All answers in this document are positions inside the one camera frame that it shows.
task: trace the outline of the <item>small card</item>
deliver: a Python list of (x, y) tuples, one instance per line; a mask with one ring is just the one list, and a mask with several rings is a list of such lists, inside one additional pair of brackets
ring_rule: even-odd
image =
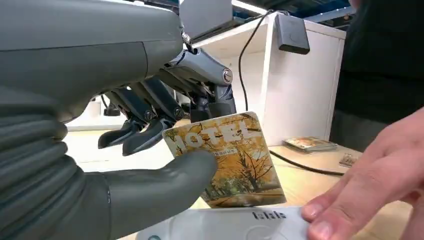
[(165, 130), (162, 135), (174, 157), (196, 149), (215, 156), (218, 170), (201, 195), (210, 207), (253, 207), (286, 202), (254, 112), (195, 122)]
[(352, 154), (345, 153), (343, 158), (340, 160), (340, 166), (351, 168), (356, 162), (358, 158), (353, 156)]

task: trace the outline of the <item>robotic finger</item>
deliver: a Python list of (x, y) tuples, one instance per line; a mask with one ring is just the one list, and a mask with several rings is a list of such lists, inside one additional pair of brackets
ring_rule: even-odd
[(128, 88), (116, 88), (106, 96), (121, 109), (127, 121), (120, 130), (100, 136), (98, 147), (123, 144), (124, 156), (157, 144), (162, 140), (162, 131), (172, 128), (184, 115), (164, 84), (155, 77), (133, 83)]

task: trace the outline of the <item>stack of cards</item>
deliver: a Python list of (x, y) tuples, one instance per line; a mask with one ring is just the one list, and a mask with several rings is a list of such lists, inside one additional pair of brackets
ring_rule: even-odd
[(337, 144), (313, 136), (289, 138), (284, 142), (287, 146), (305, 153), (332, 151), (337, 148)]

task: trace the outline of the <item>human finger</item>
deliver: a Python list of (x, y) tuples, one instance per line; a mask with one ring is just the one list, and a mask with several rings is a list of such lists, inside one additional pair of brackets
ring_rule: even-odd
[(371, 144), (360, 159), (358, 159), (357, 163), (353, 165), (353, 167), (349, 169), (332, 188), (324, 194), (315, 197), (302, 208), (302, 217), (308, 222), (315, 220), (323, 211), (334, 203), (343, 188), (357, 171), (366, 168), (366, 166), (370, 165), (375, 159), (381, 158), (382, 156), (381, 151)]
[[(402, 156), (408, 159), (405, 163)], [(357, 172), (334, 203), (309, 227), (311, 240), (345, 240), (363, 228), (387, 203), (415, 189), (424, 176), (417, 152), (407, 151), (379, 159)]]
[(424, 197), (421, 196), (415, 203), (408, 224), (402, 235), (402, 240), (424, 239)]

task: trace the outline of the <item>wooden table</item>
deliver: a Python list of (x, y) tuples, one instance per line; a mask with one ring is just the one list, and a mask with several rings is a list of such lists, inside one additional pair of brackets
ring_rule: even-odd
[[(83, 148), (83, 155), (86, 158), (97, 156), (95, 161), (80, 162), (80, 157), (76, 157), (77, 163), (85, 170), (90, 171), (109, 171), (119, 169), (156, 169), (164, 166), (172, 159), (164, 142), (158, 143), (153, 148), (135, 154), (131, 157), (123, 158), (121, 147), (115, 146), (103, 150), (96, 149), (98, 136), (102, 131), (70, 132), (65, 139), (70, 155), (76, 155)], [(337, 151), (304, 154), (289, 148), (278, 146), (271, 147), (270, 150), (284, 156), (287, 159), (297, 163), (307, 165), (313, 168), (345, 172), (347, 168), (339, 166), (339, 160), (344, 153), (350, 153), (359, 156), (360, 153), (338, 147)], [(152, 165), (147, 159), (150, 156), (158, 156)], [(275, 169), (278, 173), (282, 188), (287, 197), (287, 203), (282, 206), (303, 206), (312, 198), (324, 193), (337, 181), (338, 177), (326, 176), (314, 172), (309, 172), (295, 166), (292, 166), (276, 157), (272, 157)], [(192, 208), (209, 208), (202, 200), (198, 199)], [(402, 234), (405, 224), (408, 220), (411, 207), (406, 203), (394, 202), (384, 207), (378, 215), (361, 231), (354, 240), (398, 240)], [(122, 238), (121, 240), (135, 240), (135, 234)]]

